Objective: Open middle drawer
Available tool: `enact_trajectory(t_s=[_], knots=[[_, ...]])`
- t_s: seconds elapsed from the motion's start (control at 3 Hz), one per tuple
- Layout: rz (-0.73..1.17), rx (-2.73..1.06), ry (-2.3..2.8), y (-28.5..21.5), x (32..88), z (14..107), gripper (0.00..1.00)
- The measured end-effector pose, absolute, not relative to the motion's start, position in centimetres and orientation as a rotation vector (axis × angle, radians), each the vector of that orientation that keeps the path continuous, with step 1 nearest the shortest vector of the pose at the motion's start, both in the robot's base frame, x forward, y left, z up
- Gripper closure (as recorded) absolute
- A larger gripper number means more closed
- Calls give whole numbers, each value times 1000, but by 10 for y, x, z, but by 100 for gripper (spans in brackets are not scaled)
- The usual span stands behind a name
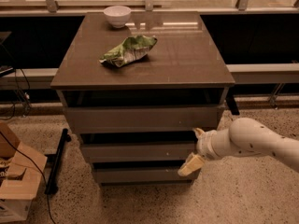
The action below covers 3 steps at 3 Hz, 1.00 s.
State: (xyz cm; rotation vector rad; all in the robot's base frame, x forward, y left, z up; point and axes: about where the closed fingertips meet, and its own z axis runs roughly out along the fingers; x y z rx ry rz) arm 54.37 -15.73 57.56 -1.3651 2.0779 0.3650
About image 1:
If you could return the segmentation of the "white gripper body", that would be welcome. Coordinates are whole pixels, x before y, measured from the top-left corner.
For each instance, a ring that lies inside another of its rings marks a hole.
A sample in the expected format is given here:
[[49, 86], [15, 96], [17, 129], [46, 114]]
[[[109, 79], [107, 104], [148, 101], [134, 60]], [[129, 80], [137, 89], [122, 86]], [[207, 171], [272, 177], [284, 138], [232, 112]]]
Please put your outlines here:
[[220, 160], [219, 156], [212, 146], [212, 138], [217, 134], [216, 130], [205, 132], [197, 139], [196, 149], [197, 153], [209, 161]]

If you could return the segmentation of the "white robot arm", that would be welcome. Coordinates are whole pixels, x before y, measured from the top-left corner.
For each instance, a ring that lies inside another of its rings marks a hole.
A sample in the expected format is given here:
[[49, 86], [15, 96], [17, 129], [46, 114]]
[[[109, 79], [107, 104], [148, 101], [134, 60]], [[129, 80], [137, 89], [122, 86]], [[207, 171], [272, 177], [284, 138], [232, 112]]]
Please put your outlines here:
[[221, 131], [204, 132], [200, 128], [193, 131], [197, 152], [192, 152], [178, 169], [180, 176], [201, 169], [205, 161], [228, 156], [270, 156], [299, 172], [299, 141], [275, 133], [255, 119], [236, 119]]

